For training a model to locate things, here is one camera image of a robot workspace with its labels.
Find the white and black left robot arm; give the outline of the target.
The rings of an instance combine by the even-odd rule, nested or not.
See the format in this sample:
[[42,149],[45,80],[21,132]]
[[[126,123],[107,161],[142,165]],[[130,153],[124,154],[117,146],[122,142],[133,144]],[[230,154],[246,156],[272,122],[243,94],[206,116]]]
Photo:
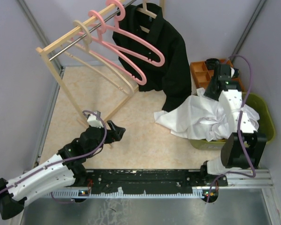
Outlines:
[[100,127],[89,126],[44,163],[16,178],[0,178],[1,218],[17,216],[32,202],[59,188],[85,185],[88,174],[83,163],[104,145],[120,141],[125,131],[111,120]]

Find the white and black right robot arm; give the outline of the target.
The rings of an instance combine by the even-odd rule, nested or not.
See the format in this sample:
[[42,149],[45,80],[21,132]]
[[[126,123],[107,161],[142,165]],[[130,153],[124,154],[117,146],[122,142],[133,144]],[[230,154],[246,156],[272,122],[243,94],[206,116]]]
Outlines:
[[214,185],[226,174],[237,174],[254,178],[267,138],[250,121],[245,104],[249,92],[242,93],[240,84],[233,80],[238,70],[228,64],[217,64],[214,75],[204,95],[217,100],[223,107],[230,135],[221,149],[220,156],[203,163],[200,181],[204,185]]

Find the white collared shirt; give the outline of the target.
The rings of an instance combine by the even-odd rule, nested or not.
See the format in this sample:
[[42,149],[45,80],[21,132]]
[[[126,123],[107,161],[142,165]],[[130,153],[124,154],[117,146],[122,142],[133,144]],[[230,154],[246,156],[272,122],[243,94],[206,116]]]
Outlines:
[[175,110],[155,112],[155,122],[173,135],[208,142],[228,139],[238,129],[251,134],[258,130],[259,114],[243,103],[240,91],[222,91],[218,100],[204,94],[205,89],[199,88]]

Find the beige wooden hanger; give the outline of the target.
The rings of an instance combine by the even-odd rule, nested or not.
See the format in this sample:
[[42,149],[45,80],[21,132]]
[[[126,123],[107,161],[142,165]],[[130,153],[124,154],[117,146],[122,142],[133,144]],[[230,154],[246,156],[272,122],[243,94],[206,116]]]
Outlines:
[[134,88],[132,85],[126,80],[123,75],[116,69],[122,69],[119,65],[115,64],[114,62],[106,59],[105,57],[101,56],[100,54],[92,51],[89,49],[89,44],[91,44],[93,38],[91,37],[90,34],[87,35],[86,37],[87,40],[83,40],[83,45],[81,44],[75,44],[74,46],[78,48],[79,50],[83,51],[84,53],[90,55],[97,61],[101,62],[104,66],[106,66],[117,78],[119,78],[128,88],[128,91],[126,91],[123,87],[121,87],[119,84],[108,78],[106,75],[104,75],[102,72],[100,72],[98,69],[96,69],[94,66],[88,64],[87,62],[79,59],[78,57],[70,54],[69,52],[65,51],[65,54],[74,59],[75,61],[81,63],[82,65],[88,67],[89,69],[97,72],[101,77],[103,77],[105,80],[107,80],[109,83],[111,83],[113,86],[115,86],[117,89],[119,89],[121,92],[126,94],[127,96],[131,96],[134,94]]

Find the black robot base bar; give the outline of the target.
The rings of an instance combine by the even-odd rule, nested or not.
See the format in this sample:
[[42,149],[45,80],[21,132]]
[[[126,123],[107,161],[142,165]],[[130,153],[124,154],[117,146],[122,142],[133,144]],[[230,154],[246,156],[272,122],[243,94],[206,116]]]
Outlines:
[[116,193],[128,198],[145,194],[160,197],[193,194],[194,188],[209,187],[216,176],[205,169],[94,169],[87,170],[86,179],[80,185],[78,198],[81,203],[90,195]]

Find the pink plastic hanger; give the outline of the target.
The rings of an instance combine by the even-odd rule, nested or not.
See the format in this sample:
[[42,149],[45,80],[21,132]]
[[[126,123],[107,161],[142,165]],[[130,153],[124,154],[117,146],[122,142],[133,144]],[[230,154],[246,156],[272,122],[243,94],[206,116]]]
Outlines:
[[[137,66],[135,65],[135,63],[133,63],[127,56],[124,55],[125,52],[122,52],[120,50],[116,49],[116,45],[106,42],[103,40],[102,35],[108,30],[106,28],[106,22],[103,20],[102,16],[95,10],[90,10],[88,12],[89,17],[94,16],[100,23],[97,23],[97,25],[101,25],[101,27],[97,28],[97,37],[93,37],[93,41],[97,42],[98,44],[106,47],[107,49],[109,49],[110,51],[112,51],[113,53],[115,53],[116,55],[118,55],[121,59],[123,59],[126,63],[128,63],[140,76],[140,79],[137,78],[136,76],[132,75],[132,73],[126,71],[123,69],[123,71],[130,76],[134,81],[136,81],[138,84],[140,85],[145,85],[147,83],[147,78],[144,74],[144,72]],[[82,30],[84,32],[84,34],[86,34],[86,37],[89,33],[89,30],[87,29],[87,27],[82,27]]]

